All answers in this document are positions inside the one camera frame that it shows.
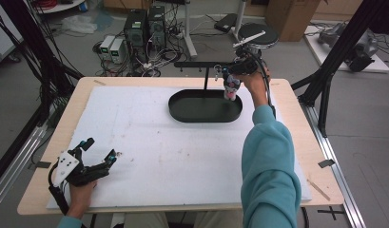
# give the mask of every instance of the black box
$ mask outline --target black box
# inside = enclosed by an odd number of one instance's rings
[[[215,23],[214,28],[223,32],[229,32],[230,29],[235,26],[237,17],[238,15],[236,13],[229,13],[223,19]]]
[[[124,35],[126,41],[134,47],[146,46],[149,34],[149,25],[145,9],[129,9],[127,12]]]

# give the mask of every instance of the electronic equipment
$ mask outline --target electronic equipment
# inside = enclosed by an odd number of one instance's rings
[[[123,38],[116,38],[110,48],[111,59],[114,64],[122,64],[126,59],[126,45]]]
[[[160,50],[166,48],[165,38],[165,7],[152,6],[148,15],[149,32],[152,46]]]
[[[103,60],[110,60],[111,61],[111,54],[110,54],[110,48],[113,44],[113,41],[116,37],[113,35],[108,35],[106,39],[103,41],[103,43],[100,45],[99,49],[102,53],[102,59]]]
[[[133,47],[132,49],[129,49],[131,53],[131,63],[138,64],[138,66],[141,66],[142,64],[146,64],[148,61],[148,56],[146,55],[146,50],[142,47]]]
[[[223,19],[215,23],[214,29],[223,31],[223,32],[229,32],[230,29],[235,26],[236,24],[236,18],[238,17],[238,14],[236,13],[229,13],[227,14]]]
[[[144,47],[148,40],[148,23],[145,9],[129,9],[124,25],[126,41],[133,47]]]

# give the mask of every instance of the human hand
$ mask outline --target human hand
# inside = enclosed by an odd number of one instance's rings
[[[97,180],[80,187],[76,187],[72,184],[69,185],[71,202],[67,216],[78,219],[82,218],[90,206],[91,195],[96,184]]]
[[[270,72],[266,67],[264,69],[268,76],[268,80],[270,80]],[[255,108],[260,105],[268,105],[264,79],[258,70],[250,75],[233,75],[233,77],[241,80],[244,83],[244,86],[247,87],[251,97],[253,98]]]

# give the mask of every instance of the black cable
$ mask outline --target black cable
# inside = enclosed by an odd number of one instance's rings
[[[212,21],[214,21],[214,22],[219,22],[219,21],[215,20],[213,17],[209,16],[208,14],[206,14],[205,16],[208,17],[208,18],[210,18],[210,19],[211,19]]]
[[[142,73],[143,77],[161,77],[161,71],[157,68],[148,69]]]
[[[173,3],[171,4],[171,7],[172,7],[172,9],[171,10],[169,10],[167,13],[169,13],[169,12],[173,12],[173,17],[172,17],[172,19],[171,19],[171,21],[166,21],[166,23],[168,24],[168,26],[169,26],[169,28],[171,28],[171,27],[173,27],[173,26],[176,26],[177,25],[177,17],[176,17],[176,15],[177,15],[177,11],[178,11],[178,9],[179,9],[179,5],[174,5]]]
[[[379,50],[383,51],[384,53],[389,55],[389,42],[387,41],[387,37],[389,34],[375,34],[374,32],[370,32],[370,36],[378,40],[378,48]]]
[[[261,74],[263,76],[263,80],[264,80],[264,84],[265,84],[265,90],[266,90],[266,93],[267,93],[267,101],[268,101],[268,105],[273,109],[273,112],[274,112],[274,116],[275,116],[275,107],[274,105],[271,104],[271,95],[270,95],[270,88],[269,88],[269,82],[268,82],[268,76],[267,76],[267,73],[265,72],[265,69],[264,69],[264,66],[263,66],[263,63],[262,61],[260,60],[259,57],[257,57],[255,54],[253,54],[251,51],[249,50],[246,50],[246,49],[242,49],[242,51],[248,55],[250,55],[256,62],[257,64],[259,65],[260,69],[261,69]]]
[[[183,224],[183,220],[185,219],[185,215],[187,214],[187,212],[184,212],[183,213],[183,217],[182,217],[182,219],[180,220],[180,224]]]
[[[124,9],[128,10],[128,9],[126,8],[126,5],[124,5],[124,2],[123,2],[122,0],[119,0],[119,1],[120,1],[120,3],[123,5]]]
[[[304,227],[309,228],[309,217],[307,216],[306,208],[301,207],[301,211],[303,213],[303,218],[304,218]]]
[[[41,14],[44,14],[44,11],[40,8],[35,8],[37,12],[39,12],[40,10],[40,13]],[[37,22],[37,19],[34,17],[34,14],[31,13],[31,17],[34,19],[35,22]],[[52,29],[50,28],[49,26],[49,23],[46,21],[46,20],[43,20],[42,23],[36,23],[37,26],[40,28],[40,30],[42,30],[46,36],[50,39],[50,41],[52,42],[52,44],[54,45],[54,48],[55,50],[57,51],[58,53],[58,58],[60,59],[60,62],[61,64],[63,65],[63,60],[62,58],[64,58],[68,63],[69,65],[80,75],[82,76],[83,74],[69,61],[69,59],[67,58],[67,56],[61,51],[60,48],[58,48],[57,46],[57,43],[55,42],[55,39],[54,39],[54,36],[52,34]],[[73,85],[71,79],[68,77],[68,80],[69,82]]]
[[[58,162],[56,162],[52,167],[51,169],[49,170],[49,186],[54,186],[54,184],[52,183],[52,173],[54,172],[54,169],[56,169],[58,166]]]
[[[94,53],[97,53],[97,54],[100,54],[101,53],[101,50],[100,50],[100,45],[103,43],[103,41],[99,41],[97,42],[96,44],[94,44],[93,48],[92,48],[92,51]]]
[[[314,26],[316,29],[318,29],[317,31],[315,32],[308,32],[308,33],[305,33],[304,35],[307,35],[307,36],[314,36],[316,34],[319,34],[321,33],[322,31],[326,31],[328,29],[331,29],[332,27],[334,27],[335,25],[333,24],[326,24],[326,23],[313,23],[311,22],[309,24],[309,26]]]
[[[94,228],[94,225],[96,223],[96,217],[97,217],[97,214],[93,214],[92,215],[92,219],[90,220],[90,226],[89,228]]]
[[[175,53],[175,56],[173,58],[168,58],[166,55],[168,53]],[[179,61],[179,59],[181,58],[182,56],[182,53],[179,51],[179,50],[175,50],[175,49],[170,49],[170,48],[165,48],[165,49],[162,49],[160,51],[160,55],[161,55],[161,58],[166,60],[166,61],[169,61],[170,63],[174,63],[174,62],[177,62]]]
[[[32,56],[32,54],[30,52],[28,52],[25,47],[23,47],[21,45],[21,43],[19,42],[19,40],[10,32],[10,30],[6,27],[4,21],[2,20],[2,17],[0,15],[0,27],[1,29],[9,36],[10,40],[13,42],[13,44],[18,48],[18,50],[20,51],[20,53],[24,56],[29,68],[31,69],[34,77],[37,78],[37,80],[39,80],[40,82],[42,82],[42,76],[41,74],[37,71],[37,69],[35,68],[35,65],[32,63],[32,60],[29,58],[30,56]]]

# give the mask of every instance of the black stool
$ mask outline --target black stool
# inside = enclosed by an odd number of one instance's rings
[[[262,31],[265,31],[264,35],[259,36],[245,44],[246,49],[250,50],[254,54],[259,54],[260,56],[262,49],[272,48],[277,44],[279,38],[278,33],[272,28],[260,24],[243,25],[238,32],[238,38],[239,40],[242,40]]]

